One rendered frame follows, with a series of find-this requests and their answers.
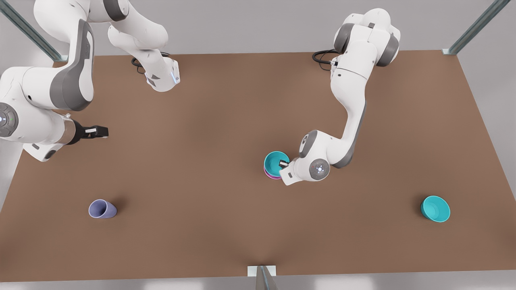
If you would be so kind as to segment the teal blue bowl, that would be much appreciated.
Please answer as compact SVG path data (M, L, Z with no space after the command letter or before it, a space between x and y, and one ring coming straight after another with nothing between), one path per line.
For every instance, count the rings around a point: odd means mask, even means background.
M280 160L287 160L290 162L289 157L281 151L273 151L270 152L264 159L264 168L271 174L272 176L280 176L279 171L282 169L279 166Z
M446 200L439 196L426 197L420 206L423 216L433 222L446 222L450 218L450 207Z

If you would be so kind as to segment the lavender cup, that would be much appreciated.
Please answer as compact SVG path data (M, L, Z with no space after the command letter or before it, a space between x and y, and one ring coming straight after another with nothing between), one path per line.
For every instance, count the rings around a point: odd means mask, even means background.
M106 200L98 199L89 205L88 214L96 219L112 218L117 214L117 208Z

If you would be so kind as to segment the silver frame post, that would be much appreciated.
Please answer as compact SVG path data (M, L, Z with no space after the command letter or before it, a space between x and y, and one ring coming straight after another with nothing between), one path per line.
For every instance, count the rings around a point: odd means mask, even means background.
M476 21L450 46L441 50L443 55L455 56L479 34L485 26L513 0L494 0Z
M256 277L256 290L279 290L273 277L277 275L275 265L247 266L248 277Z
M61 55L52 45L38 33L26 19L11 6L7 0L0 0L0 12L31 40L41 51L43 51L54 62L66 62L68 57Z

